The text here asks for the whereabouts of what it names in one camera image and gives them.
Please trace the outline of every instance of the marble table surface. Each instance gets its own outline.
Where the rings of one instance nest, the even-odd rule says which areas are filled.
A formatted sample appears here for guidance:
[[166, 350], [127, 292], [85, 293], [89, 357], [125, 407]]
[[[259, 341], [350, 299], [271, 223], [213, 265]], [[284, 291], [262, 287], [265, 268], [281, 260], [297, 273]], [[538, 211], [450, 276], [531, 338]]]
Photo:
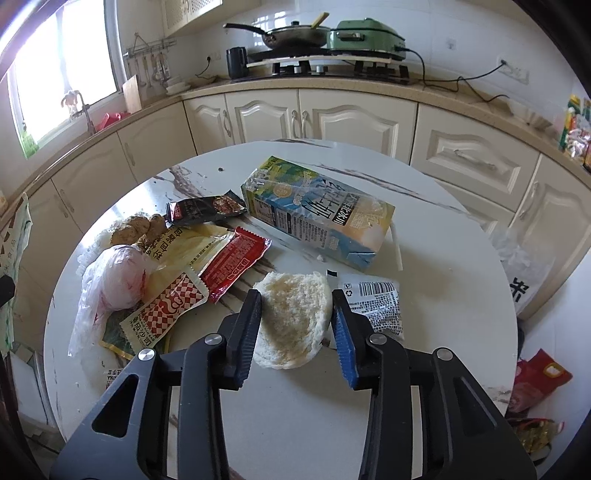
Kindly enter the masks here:
[[[396, 207], [404, 269], [398, 270], [396, 246], [387, 235], [366, 273], [400, 282], [404, 345], [424, 352], [450, 348], [505, 412], [517, 364], [513, 301], [496, 251], [478, 223], [458, 213], [465, 211], [459, 202], [419, 171], [361, 147], [321, 141], [252, 142], [190, 158], [145, 181], [105, 212], [72, 253], [54, 292], [44, 339], [47, 390], [66, 439], [104, 392], [104, 372], [122, 365], [100, 346], [91, 347], [81, 358], [67, 356], [80, 296], [79, 254], [115, 219], [139, 210], [164, 213], [166, 202], [187, 197], [229, 189], [239, 193], [241, 183], [271, 155], [320, 171]], [[328, 258], [318, 260], [319, 252], [258, 220], [245, 216], [229, 223], [271, 238], [273, 245], [220, 302], [200, 306], [178, 320], [171, 350], [186, 348], [216, 331], [267, 272], [353, 271]], [[307, 365], [287, 371], [253, 363], [244, 387], [222, 391], [221, 402], [229, 463], [247, 480], [317, 478], [319, 472], [323, 479], [358, 477], [369, 392], [348, 388], [335, 351], [323, 348]], [[174, 476], [174, 407], [171, 411], [168, 474]], [[414, 416], [417, 476], [421, 430], [416, 409]]]

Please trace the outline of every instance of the gas stove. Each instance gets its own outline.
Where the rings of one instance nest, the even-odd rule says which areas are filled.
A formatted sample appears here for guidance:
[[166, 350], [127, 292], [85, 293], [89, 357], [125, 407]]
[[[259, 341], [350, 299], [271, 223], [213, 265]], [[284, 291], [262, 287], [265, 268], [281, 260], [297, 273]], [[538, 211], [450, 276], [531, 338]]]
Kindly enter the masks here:
[[395, 54], [375, 50], [328, 50], [316, 47], [290, 47], [248, 55], [249, 69], [267, 67], [267, 72], [234, 80], [282, 77], [340, 77], [380, 80], [409, 85], [408, 67]]

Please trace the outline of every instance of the cutting board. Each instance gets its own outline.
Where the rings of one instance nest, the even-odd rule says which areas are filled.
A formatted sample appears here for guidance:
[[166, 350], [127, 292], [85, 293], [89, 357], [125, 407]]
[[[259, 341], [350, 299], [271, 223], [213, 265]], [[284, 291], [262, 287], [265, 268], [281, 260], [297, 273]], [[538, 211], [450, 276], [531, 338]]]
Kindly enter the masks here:
[[129, 113], [139, 112], [142, 109], [137, 74], [123, 84], [123, 96], [125, 97], [125, 105]]

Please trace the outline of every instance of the wall outlet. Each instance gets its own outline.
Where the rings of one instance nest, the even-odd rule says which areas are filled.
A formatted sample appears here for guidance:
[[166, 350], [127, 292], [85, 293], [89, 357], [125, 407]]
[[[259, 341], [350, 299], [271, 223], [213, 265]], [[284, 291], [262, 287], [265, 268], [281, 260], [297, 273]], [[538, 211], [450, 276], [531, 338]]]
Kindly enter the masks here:
[[216, 61], [216, 60], [221, 60], [222, 59], [222, 55], [220, 54], [219, 50], [216, 51], [212, 51], [210, 53], [207, 54], [208, 57], [212, 58], [212, 61]]
[[499, 72], [523, 83], [524, 85], [530, 84], [529, 70], [519, 65], [517, 61], [508, 59], [505, 55], [499, 55], [497, 65], [501, 65], [503, 60], [505, 61], [505, 64], [498, 70]]

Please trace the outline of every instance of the kitchen cabinet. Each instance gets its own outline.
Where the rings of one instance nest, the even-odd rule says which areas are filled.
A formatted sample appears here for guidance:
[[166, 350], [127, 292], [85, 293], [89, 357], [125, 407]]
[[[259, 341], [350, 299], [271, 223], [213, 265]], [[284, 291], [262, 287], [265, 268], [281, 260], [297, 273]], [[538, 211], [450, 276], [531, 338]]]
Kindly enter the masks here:
[[138, 184], [117, 134], [82, 152], [51, 179], [83, 233]]
[[420, 105], [411, 166], [515, 212], [538, 152], [480, 122]]
[[417, 104], [368, 93], [300, 89], [301, 131], [370, 148], [408, 164]]
[[261, 0], [161, 0], [164, 34], [194, 34], [260, 4]]
[[29, 272], [43, 294], [51, 295], [64, 265], [82, 239], [82, 231], [51, 180], [31, 195], [29, 212], [33, 225], [21, 267]]
[[480, 227], [487, 235], [501, 227], [508, 228], [513, 220], [515, 214], [501, 205], [450, 183], [441, 180], [436, 180], [436, 182], [451, 193], [468, 210], [468, 213], [480, 224]]
[[234, 144], [232, 124], [223, 94], [185, 103], [189, 127], [199, 155]]
[[296, 89], [228, 93], [226, 103], [237, 144], [301, 137]]
[[591, 247], [591, 191], [545, 155], [511, 229], [531, 252], [554, 257], [546, 281], [520, 317], [529, 318], [564, 283]]
[[136, 120], [118, 135], [138, 183], [197, 154], [181, 102]]
[[188, 22], [186, 0], [161, 0], [164, 35], [167, 37]]

